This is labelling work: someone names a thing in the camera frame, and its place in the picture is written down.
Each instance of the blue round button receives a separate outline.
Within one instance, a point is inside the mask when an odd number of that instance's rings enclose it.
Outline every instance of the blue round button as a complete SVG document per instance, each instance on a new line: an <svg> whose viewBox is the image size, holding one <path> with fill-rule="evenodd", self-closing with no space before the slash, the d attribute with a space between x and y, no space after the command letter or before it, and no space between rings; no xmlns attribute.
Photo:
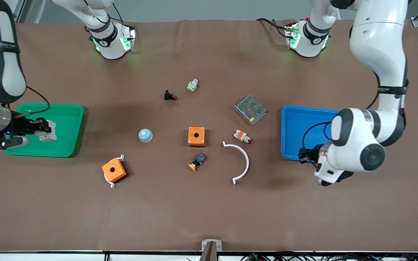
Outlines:
<svg viewBox="0 0 418 261"><path fill-rule="evenodd" d="M149 129L142 129L138 132L138 138L142 142L149 142L152 139L152 132Z"/></svg>

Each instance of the perforated metal box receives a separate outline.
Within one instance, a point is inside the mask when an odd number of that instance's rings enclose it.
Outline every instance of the perforated metal box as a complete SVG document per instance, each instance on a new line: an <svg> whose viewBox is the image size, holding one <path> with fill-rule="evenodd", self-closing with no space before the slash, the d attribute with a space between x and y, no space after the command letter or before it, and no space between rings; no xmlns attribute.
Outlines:
<svg viewBox="0 0 418 261"><path fill-rule="evenodd" d="M246 96L237 104L234 105L235 111L249 124L254 125L267 112L267 109L262 106L252 95Z"/></svg>

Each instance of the gray floor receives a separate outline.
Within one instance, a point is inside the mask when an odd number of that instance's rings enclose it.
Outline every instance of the gray floor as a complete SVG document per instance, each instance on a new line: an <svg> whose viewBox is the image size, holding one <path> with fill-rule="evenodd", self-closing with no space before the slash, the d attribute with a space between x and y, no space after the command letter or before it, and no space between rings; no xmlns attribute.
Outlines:
<svg viewBox="0 0 418 261"><path fill-rule="evenodd" d="M311 4L307 0L115 0L114 3L123 20L138 23L218 19L256 20L257 18L302 19L311 12ZM118 18L113 8L108 12L111 17ZM341 18L353 19L355 13L355 11L341 10ZM407 16L411 18L417 13L418 0L413 0L409 5ZM51 0L46 0L44 8L38 15L31 16L32 21L28 20L28 22L80 23L78 18L58 7Z"/></svg>

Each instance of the orange box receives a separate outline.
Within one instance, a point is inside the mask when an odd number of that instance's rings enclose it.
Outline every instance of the orange box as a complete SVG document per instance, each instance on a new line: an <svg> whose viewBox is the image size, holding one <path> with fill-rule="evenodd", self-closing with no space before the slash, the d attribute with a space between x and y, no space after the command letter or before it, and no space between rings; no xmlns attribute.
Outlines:
<svg viewBox="0 0 418 261"><path fill-rule="evenodd" d="M206 129L204 127L188 128L188 145L191 147L204 147L206 138Z"/></svg>
<svg viewBox="0 0 418 261"><path fill-rule="evenodd" d="M103 172L106 174L107 180L112 183L117 182L127 175L127 172L123 168L122 162L119 159L113 159L104 164Z"/></svg>

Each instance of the plastic tray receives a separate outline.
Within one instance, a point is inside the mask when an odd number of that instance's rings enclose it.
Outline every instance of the plastic tray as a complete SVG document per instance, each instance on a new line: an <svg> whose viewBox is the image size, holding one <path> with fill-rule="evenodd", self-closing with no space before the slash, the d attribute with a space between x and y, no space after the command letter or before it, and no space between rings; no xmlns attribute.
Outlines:
<svg viewBox="0 0 418 261"><path fill-rule="evenodd" d="M320 122L331 121L338 113L334 109L318 109L301 106L285 106L282 109L282 155L289 160L299 160L298 153L302 147L302 136L310 126ZM329 140L323 134L323 125L312 128L304 144L308 149ZM325 130L330 137L330 124Z"/></svg>
<svg viewBox="0 0 418 261"><path fill-rule="evenodd" d="M17 108L20 113L40 111L46 104L24 103ZM57 140L42 142L36 135L27 135L30 143L24 147L5 150L7 155L38 156L38 157L70 157L77 144L78 134L85 109L74 104L51 104L45 112L27 116L28 119L43 117L56 123Z"/></svg>

